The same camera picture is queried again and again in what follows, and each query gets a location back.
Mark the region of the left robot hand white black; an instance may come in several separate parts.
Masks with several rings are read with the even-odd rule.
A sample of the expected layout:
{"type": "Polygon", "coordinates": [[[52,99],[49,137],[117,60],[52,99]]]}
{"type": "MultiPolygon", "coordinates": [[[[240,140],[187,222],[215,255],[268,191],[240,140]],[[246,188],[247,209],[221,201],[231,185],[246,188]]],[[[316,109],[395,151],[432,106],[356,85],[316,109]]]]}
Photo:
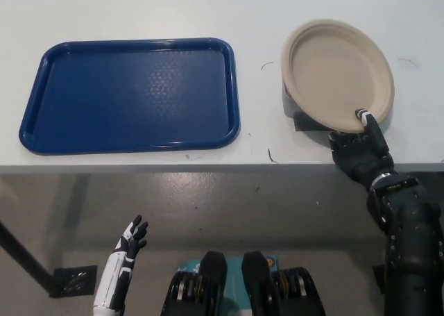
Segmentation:
{"type": "Polygon", "coordinates": [[[123,315],[135,259],[146,246],[148,222],[138,215],[127,226],[108,257],[95,294],[93,316],[123,315]]]}

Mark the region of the right robot hand black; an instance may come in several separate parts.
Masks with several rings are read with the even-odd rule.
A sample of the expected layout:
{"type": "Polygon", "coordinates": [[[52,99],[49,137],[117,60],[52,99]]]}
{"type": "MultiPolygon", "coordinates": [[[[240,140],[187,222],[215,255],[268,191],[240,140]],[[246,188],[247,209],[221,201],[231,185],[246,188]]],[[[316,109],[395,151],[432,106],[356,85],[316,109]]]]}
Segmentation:
{"type": "Polygon", "coordinates": [[[332,131],[329,143],[335,165],[352,181],[371,189],[381,175],[395,173],[394,162],[377,120],[366,109],[355,111],[362,133],[332,131]]]}

